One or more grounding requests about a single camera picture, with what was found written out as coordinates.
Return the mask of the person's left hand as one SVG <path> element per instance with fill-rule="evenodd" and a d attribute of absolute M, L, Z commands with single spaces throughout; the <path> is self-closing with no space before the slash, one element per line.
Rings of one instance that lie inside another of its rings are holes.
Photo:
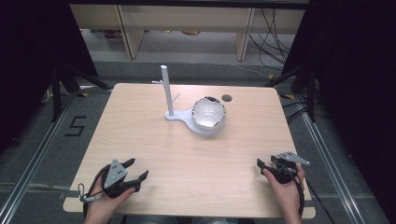
<path fill-rule="evenodd" d="M 96 200 L 88 205 L 88 211 L 85 219 L 99 219 L 110 220 L 118 208 L 126 202 L 134 193 L 134 189 L 128 189 L 121 194 L 121 196 L 111 199 L 103 193 L 102 176 L 99 175 L 95 181 L 92 193 L 101 195 L 99 200 Z"/>

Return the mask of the black metal stand legs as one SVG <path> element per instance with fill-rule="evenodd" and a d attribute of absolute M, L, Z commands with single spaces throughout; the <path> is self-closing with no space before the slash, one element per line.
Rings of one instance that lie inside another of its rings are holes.
<path fill-rule="evenodd" d="M 55 121 L 62 114 L 61 103 L 61 86 L 64 86 L 67 93 L 81 93 L 82 88 L 78 85 L 75 77 L 82 77 L 89 81 L 93 86 L 102 90 L 111 90 L 112 87 L 97 77 L 89 75 L 82 70 L 67 63 L 59 63 L 54 67 L 51 77 L 52 100 L 53 100 L 53 117 Z"/>
<path fill-rule="evenodd" d="M 307 65 L 298 65 L 287 72 L 283 72 L 278 78 L 272 79 L 265 87 L 273 88 L 283 81 L 294 77 L 290 90 L 300 94 L 306 91 L 306 112 L 312 122 L 315 122 L 314 101 L 315 101 L 315 74 Z"/>

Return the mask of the person's right hand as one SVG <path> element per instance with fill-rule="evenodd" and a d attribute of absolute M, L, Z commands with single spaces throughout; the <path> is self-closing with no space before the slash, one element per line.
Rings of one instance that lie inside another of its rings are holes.
<path fill-rule="evenodd" d="M 263 174 L 275 193 L 276 201 L 278 202 L 283 218 L 302 219 L 299 214 L 300 193 L 297 185 L 294 182 L 280 184 L 276 181 L 273 174 L 267 170 L 263 170 Z"/>

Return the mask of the white stand with round base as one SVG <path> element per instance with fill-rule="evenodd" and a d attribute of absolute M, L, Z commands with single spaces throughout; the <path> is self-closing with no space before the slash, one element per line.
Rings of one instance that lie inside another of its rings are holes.
<path fill-rule="evenodd" d="M 192 117 L 191 117 L 191 111 L 193 105 L 184 111 L 181 110 L 176 110 L 173 107 L 173 102 L 177 99 L 177 96 L 173 97 L 170 89 L 170 80 L 169 80 L 169 75 L 168 75 L 168 68 L 166 65 L 161 64 L 161 74 L 162 78 L 159 81 L 153 81 L 153 84 L 159 84 L 163 87 L 164 89 L 164 95 L 165 95 L 165 102 L 167 106 L 167 110 L 164 113 L 164 117 L 166 120 L 169 121 L 178 121 L 184 123 L 193 133 L 199 134 L 201 136 L 213 136 L 217 133 L 219 133 L 223 127 L 220 130 L 217 131 L 205 131 L 199 129 L 193 122 Z"/>

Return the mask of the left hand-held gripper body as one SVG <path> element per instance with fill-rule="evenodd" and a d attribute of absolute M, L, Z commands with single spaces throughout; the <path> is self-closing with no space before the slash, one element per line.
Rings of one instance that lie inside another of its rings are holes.
<path fill-rule="evenodd" d="M 128 189 L 134 189 L 135 192 L 138 192 L 141 188 L 141 184 L 139 185 L 126 185 L 124 181 L 127 176 L 128 171 L 127 168 L 123 168 L 121 162 L 114 159 L 110 165 L 108 170 L 105 172 L 105 183 L 103 184 L 103 190 L 107 197 L 111 199 L 115 199 L 123 192 Z"/>

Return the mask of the dark curtain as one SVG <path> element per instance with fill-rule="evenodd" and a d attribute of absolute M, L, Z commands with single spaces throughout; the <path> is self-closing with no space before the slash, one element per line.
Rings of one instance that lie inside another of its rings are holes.
<path fill-rule="evenodd" d="M 396 223 L 396 0 L 308 0 L 284 68 L 308 61 L 346 148 Z"/>
<path fill-rule="evenodd" d="M 97 74 L 68 0 L 0 0 L 0 154 L 67 65 Z"/>

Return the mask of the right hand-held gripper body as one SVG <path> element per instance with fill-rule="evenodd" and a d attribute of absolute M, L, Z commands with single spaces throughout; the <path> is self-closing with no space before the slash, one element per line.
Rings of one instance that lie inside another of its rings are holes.
<path fill-rule="evenodd" d="M 297 176 L 297 164 L 310 165 L 310 161 L 303 159 L 291 151 L 278 153 L 276 156 L 280 158 L 280 163 L 272 163 L 270 167 L 274 169 L 272 174 L 280 184 L 287 184 Z"/>

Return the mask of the metal floor rail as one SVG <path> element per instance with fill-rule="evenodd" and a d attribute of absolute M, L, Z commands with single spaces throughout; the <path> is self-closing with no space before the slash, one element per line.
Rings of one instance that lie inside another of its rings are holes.
<path fill-rule="evenodd" d="M 339 169 L 336 167 L 335 161 L 318 129 L 317 124 L 308 115 L 308 112 L 302 114 L 305 126 L 309 131 L 321 157 L 324 166 L 329 174 L 329 177 L 334 185 L 337 195 L 340 198 L 342 205 L 346 210 L 346 214 L 352 224 L 366 224 L 361 210 L 358 207 L 356 200 L 353 198 L 344 178 L 341 176 Z"/>
<path fill-rule="evenodd" d="M 29 189 L 32 179 L 35 177 L 39 166 L 44 160 L 50 145 L 55 138 L 55 135 L 57 132 L 59 132 L 60 126 L 64 122 L 64 117 L 68 108 L 73 103 L 76 96 L 77 95 L 75 93 L 68 93 L 65 96 L 64 101 L 61 103 L 61 111 L 55 119 L 50 120 L 48 129 L 46 130 L 44 136 L 40 139 L 40 143 L 35 149 L 35 153 L 24 167 L 18 181 L 10 187 L 10 193 L 8 194 L 5 202 L 0 207 L 0 224 L 8 224 L 13 218 L 24 194 Z"/>

